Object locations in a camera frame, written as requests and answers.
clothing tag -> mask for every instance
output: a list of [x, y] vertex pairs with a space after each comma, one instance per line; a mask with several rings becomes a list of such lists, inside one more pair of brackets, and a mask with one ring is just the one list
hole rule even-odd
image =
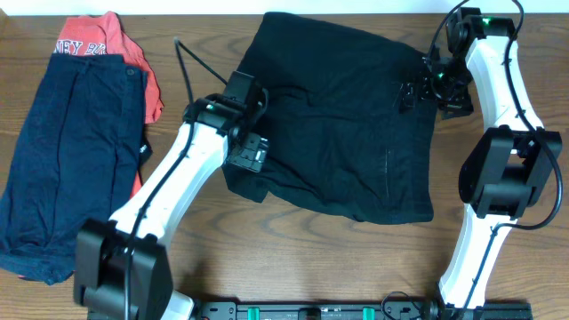
[[152, 156], [152, 147], [150, 146], [150, 142], [146, 139], [146, 135], [142, 134], [142, 142], [140, 144], [140, 151], [139, 151], [139, 167], [145, 164]]

table surface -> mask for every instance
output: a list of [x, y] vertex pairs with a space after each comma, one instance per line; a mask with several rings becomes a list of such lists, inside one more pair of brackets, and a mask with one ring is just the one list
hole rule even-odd
[[[425, 52], [442, 15], [314, 18], [366, 30]], [[172, 38], [179, 36], [228, 76], [251, 43], [261, 16], [124, 16], [121, 20], [155, 70], [165, 104], [160, 120], [148, 127], [155, 154], [142, 170], [147, 178], [174, 141], [187, 104]], [[5, 188], [16, 139], [64, 22], [65, 17], [0, 19], [0, 190]], [[563, 140], [569, 141], [569, 16], [527, 15], [519, 44], [520, 66], [533, 107], [550, 130], [560, 131]], [[196, 96], [223, 89], [203, 68], [188, 64]], [[256, 204], [229, 192], [223, 175], [216, 172], [173, 240], [170, 262], [175, 287], [192, 297], [242, 301], [369, 301], [381, 300], [394, 290], [417, 297], [433, 294], [461, 228], [459, 170], [482, 131], [479, 108], [469, 117], [437, 120], [429, 171], [435, 219], [429, 223], [355, 223], [303, 210], [274, 196]], [[563, 152], [559, 163], [566, 185], [568, 160]], [[549, 179], [540, 202], [526, 211], [521, 222], [535, 223], [549, 213], [554, 184]], [[512, 231], [487, 287], [488, 299], [528, 300], [538, 319], [569, 318], [568, 213], [565, 202], [550, 227]], [[69, 279], [48, 287], [0, 270], [0, 318], [84, 319], [85, 309], [72, 301], [72, 285]]]

cable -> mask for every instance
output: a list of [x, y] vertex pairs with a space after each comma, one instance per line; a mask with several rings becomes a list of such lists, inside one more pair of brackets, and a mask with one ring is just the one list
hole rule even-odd
[[419, 316], [413, 317], [413, 318], [411, 318], [410, 320], [415, 320], [415, 319], [418, 320], [419, 318], [421, 318], [421, 308], [419, 308], [419, 307], [415, 304], [415, 302], [413, 302], [413, 299], [411, 299], [411, 297], [409, 297], [409, 295], [408, 295], [407, 293], [405, 293], [405, 292], [390, 292], [390, 293], [387, 295], [387, 297], [385, 297], [385, 298], [383, 299], [383, 301], [381, 302], [381, 313], [382, 313], [386, 318], [388, 318], [388, 319], [390, 319], [390, 320], [397, 320], [397, 319], [395, 319], [393, 316], [391, 316], [388, 312], [385, 311], [385, 302], [387, 302], [387, 301], [389, 300], [389, 298], [390, 298], [392, 295], [394, 295], [394, 294], [401, 294], [401, 295], [404, 295], [404, 296], [409, 300], [409, 302], [411, 302], [411, 304], [417, 309], [417, 311], [419, 311]]
[[192, 56], [192, 58], [194, 58], [197, 63], [201, 64], [202, 67], [204, 67], [207, 71], [209, 71], [212, 75], [214, 75], [215, 77], [217, 77], [218, 79], [220, 79], [221, 82], [223, 82], [223, 84], [227, 84], [228, 81], [225, 80], [223, 78], [223, 76], [220, 76], [220, 74], [218, 74], [217, 72], [215, 72], [215, 70], [213, 70], [212, 68], [210, 68], [210, 66], [208, 66], [205, 62], [203, 62], [201, 59], [199, 59], [199, 57], [197, 57], [190, 49], [186, 48], [186, 46], [180, 42], [180, 40], [178, 40], [178, 37], [174, 38], [174, 42], [176, 43], [176, 50], [178, 50], [178, 46], [180, 48], [182, 48], [185, 52], [187, 52], [190, 56]]
[[[184, 77], [184, 82], [186, 84], [186, 90], [188, 91], [188, 100], [190, 105], [194, 101], [194, 95], [192, 93], [188, 72], [186, 71], [186, 67], [184, 66], [184, 60], [181, 57], [179, 47], [181, 47], [182, 49], [184, 49], [184, 51], [189, 53], [189, 55], [191, 55], [192, 58], [196, 59], [197, 62], [199, 62], [199, 64], [201, 64], [202, 66], [204, 66], [204, 68], [213, 73], [214, 76], [217, 76], [224, 84], [227, 84], [227, 81], [225, 81], [225, 79], [223, 79], [219, 74], [217, 74], [208, 65], [206, 65], [201, 59], [199, 59], [193, 52], [191, 52], [188, 48], [186, 48], [186, 46], [184, 46], [184, 44], [182, 44], [177, 37], [174, 38], [174, 46], [176, 49], [176, 55], [178, 56], [178, 62], [180, 63], [181, 73]], [[176, 161], [174, 161], [170, 169], [168, 169], [168, 171], [166, 172], [164, 177], [160, 179], [158, 184], [156, 184], [156, 186], [154, 187], [154, 189], [152, 190], [152, 192], [150, 193], [150, 195], [148, 196], [142, 207], [139, 209], [139, 213], [136, 217], [136, 220], [134, 221], [134, 225], [132, 226], [131, 234], [128, 236], [128, 239], [126, 241], [126, 266], [124, 272], [124, 320], [131, 319], [131, 272], [132, 272], [132, 254], [134, 252], [134, 246], [133, 246], [134, 239], [136, 238], [136, 234], [138, 233], [142, 220], [146, 217], [146, 210], [150, 207], [150, 203], [152, 203], [152, 200], [154, 199], [158, 191], [160, 191], [160, 188], [166, 183], [168, 178], [170, 178], [174, 170], [176, 170], [180, 162], [184, 159], [184, 157], [188, 153], [188, 150], [192, 144], [192, 139], [194, 137], [194, 128], [195, 128], [194, 124], [197, 118], [195, 110], [192, 107], [190, 107], [190, 115], [192, 120], [189, 122], [190, 124], [189, 135], [188, 139], [186, 140], [186, 145], [184, 146], [184, 149], [180, 152], [178, 158], [176, 158]]]
[[454, 6], [454, 8], [452, 8], [451, 11], [449, 11], [445, 18], [443, 19], [443, 21], [441, 22], [440, 25], [438, 25], [437, 28], [437, 32], [435, 32], [435, 36], [433, 36], [433, 41], [431, 41], [430, 43], [430, 47], [429, 47], [429, 52], [427, 52], [427, 60], [430, 60], [430, 55], [433, 53], [433, 50], [435, 49], [435, 42], [438, 39], [438, 34], [441, 32], [441, 29], [443, 28], [443, 26], [445, 25], [446, 21], [453, 15], [453, 13], [460, 7], [462, 7], [465, 3], [467, 3], [469, 0], [463, 0], [461, 3], [456, 4], [456, 6]]
[[514, 81], [512, 79], [511, 71], [509, 68], [509, 52], [511, 50], [512, 44], [517, 39], [517, 35], [518, 35], [519, 31], [521, 30], [522, 26], [524, 25], [524, 16], [525, 16], [524, 7], [517, 0], [512, 0], [512, 2], [517, 6], [517, 9], [519, 9], [520, 20], [519, 20], [519, 23], [517, 24], [517, 27], [516, 27], [516, 30], [514, 31], [514, 34], [512, 35], [512, 37], [508, 41], [508, 44], [506, 46], [506, 52], [504, 53], [504, 63], [503, 64], [504, 64], [504, 68], [506, 71], [506, 79], [508, 81], [508, 87], [509, 87], [509, 91], [510, 91], [511, 96], [512, 96], [512, 100], [514, 101], [514, 105], [516, 106], [517, 115], [522, 120], [524, 125], [527, 127], [527, 130], [533, 134], [533, 137], [535, 138], [537, 143], [540, 144], [541, 148], [543, 149], [543, 152], [548, 157], [548, 160], [551, 162], [551, 167], [553, 168], [553, 172], [555, 173], [555, 179], [556, 179], [556, 184], [557, 184], [557, 195], [556, 195], [556, 200], [555, 200], [555, 203], [553, 205], [553, 208], [551, 209], [551, 212], [549, 213], [549, 215], [547, 216], [547, 218], [544, 221], [542, 221], [538, 224], [530, 225], [530, 226], [523, 226], [523, 225], [517, 225], [517, 224], [513, 224], [513, 223], [498, 223], [496, 226], [494, 226], [494, 228], [492, 229], [492, 234], [490, 235], [490, 241], [488, 242], [488, 245], [486, 246], [484, 256], [482, 258], [482, 261], [480, 262], [480, 267], [478, 268], [477, 275], [472, 281], [472, 287], [470, 288], [470, 292], [469, 292], [469, 295], [466, 299], [464, 307], [457, 314], [458, 316], [456, 316], [456, 317], [452, 316], [451, 317], [452, 319], [455, 319], [455, 318], [456, 319], [462, 319], [464, 313], [466, 312], [466, 309], [470, 303], [470, 300], [472, 299], [472, 296], [474, 295], [474, 291], [476, 290], [478, 280], [480, 279], [480, 276], [482, 275], [482, 271], [484, 269], [484, 265], [486, 263], [488, 255], [490, 254], [490, 250], [492, 249], [492, 244], [494, 242], [494, 238], [498, 235], [498, 230], [502, 227], [517, 228], [517, 229], [526, 230], [526, 231], [532, 231], [532, 230], [536, 230], [539, 228], [543, 228], [543, 227], [547, 226], [548, 224], [550, 224], [550, 222], [553, 221], [553, 219], [555, 219], [557, 213], [559, 212], [559, 209], [561, 208], [561, 203], [563, 201], [563, 178], [561, 176], [561, 170], [559, 169], [559, 163], [557, 162], [557, 159], [553, 155], [553, 152], [549, 148], [547, 142], [545, 140], [543, 140], [540, 133], [537, 130], [535, 130], [535, 128], [533, 128], [532, 124], [530, 124], [530, 122], [525, 117], [524, 110], [522, 109], [522, 107], [519, 103], [519, 98], [517, 97], [517, 94], [516, 94], [516, 88], [514, 87]]

red t-shirt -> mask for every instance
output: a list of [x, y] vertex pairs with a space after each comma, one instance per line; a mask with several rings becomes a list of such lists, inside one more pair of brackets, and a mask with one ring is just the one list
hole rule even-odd
[[[89, 16], [68, 18], [61, 30], [54, 52], [79, 56], [121, 54], [124, 63], [148, 73], [145, 91], [145, 123], [154, 123], [160, 117], [164, 104], [160, 100], [160, 89], [154, 72], [144, 59], [142, 49], [123, 33], [114, 12], [107, 12], [97, 18]], [[137, 173], [131, 196], [140, 190], [141, 185], [140, 175]]]

pile of clothes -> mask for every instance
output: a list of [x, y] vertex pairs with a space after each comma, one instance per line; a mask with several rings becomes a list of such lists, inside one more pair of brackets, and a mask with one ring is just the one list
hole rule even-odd
[[[430, 221], [429, 148], [437, 107], [401, 111], [424, 54], [381, 36], [265, 14], [238, 70], [268, 89], [254, 131], [271, 149], [259, 173], [224, 166], [228, 188], [268, 192], [357, 221]], [[74, 270], [83, 223], [107, 220], [140, 189], [160, 91], [113, 12], [69, 18], [22, 127], [0, 200], [0, 268], [56, 284]]]

